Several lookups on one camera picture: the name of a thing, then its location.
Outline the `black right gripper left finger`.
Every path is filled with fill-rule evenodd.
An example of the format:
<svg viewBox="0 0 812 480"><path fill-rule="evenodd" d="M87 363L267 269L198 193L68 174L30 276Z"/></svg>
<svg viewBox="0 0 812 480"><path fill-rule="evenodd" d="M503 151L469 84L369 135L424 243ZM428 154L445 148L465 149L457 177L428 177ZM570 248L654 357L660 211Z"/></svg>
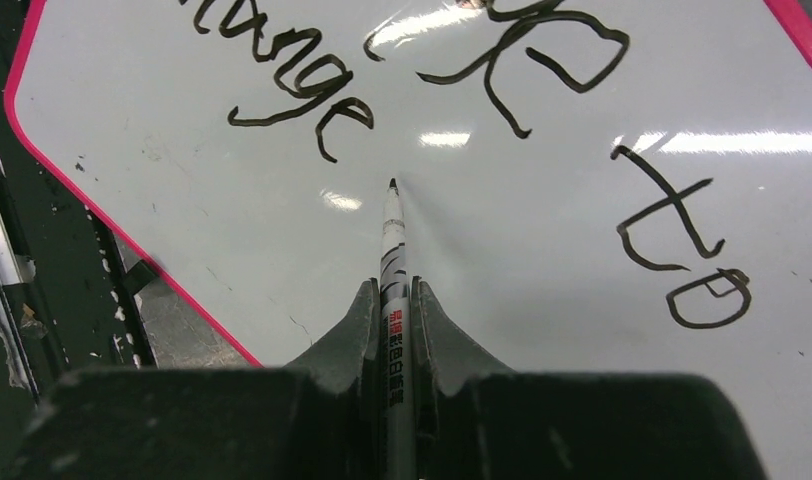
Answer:
<svg viewBox="0 0 812 480"><path fill-rule="evenodd" d="M12 479L375 479L378 285L275 368L83 369L41 401Z"/></svg>

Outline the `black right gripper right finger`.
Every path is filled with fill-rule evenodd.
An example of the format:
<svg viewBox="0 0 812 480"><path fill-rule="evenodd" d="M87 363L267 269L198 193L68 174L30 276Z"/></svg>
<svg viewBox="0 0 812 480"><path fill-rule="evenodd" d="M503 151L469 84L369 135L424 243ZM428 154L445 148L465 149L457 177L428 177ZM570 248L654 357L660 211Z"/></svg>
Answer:
<svg viewBox="0 0 812 480"><path fill-rule="evenodd" d="M517 372L430 285L410 298L423 479L763 479L731 401L697 375Z"/></svg>

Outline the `black white whiteboard marker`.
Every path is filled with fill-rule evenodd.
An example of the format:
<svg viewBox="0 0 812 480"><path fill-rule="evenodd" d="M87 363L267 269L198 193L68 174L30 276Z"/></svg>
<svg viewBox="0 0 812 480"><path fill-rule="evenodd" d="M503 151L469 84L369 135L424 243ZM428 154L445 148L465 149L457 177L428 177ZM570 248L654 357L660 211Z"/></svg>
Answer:
<svg viewBox="0 0 812 480"><path fill-rule="evenodd" d="M385 414L384 477L416 479L414 372L406 229L395 179L383 206L380 260L381 353Z"/></svg>

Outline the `pink framed whiteboard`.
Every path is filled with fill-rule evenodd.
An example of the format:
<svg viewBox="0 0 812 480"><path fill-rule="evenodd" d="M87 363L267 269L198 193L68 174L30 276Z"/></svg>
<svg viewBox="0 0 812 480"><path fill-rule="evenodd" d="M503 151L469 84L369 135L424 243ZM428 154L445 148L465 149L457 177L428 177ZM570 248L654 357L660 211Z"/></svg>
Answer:
<svg viewBox="0 0 812 480"><path fill-rule="evenodd" d="M23 145L250 362L407 267L519 370L717 383L812 479L812 19L797 1L35 1Z"/></svg>

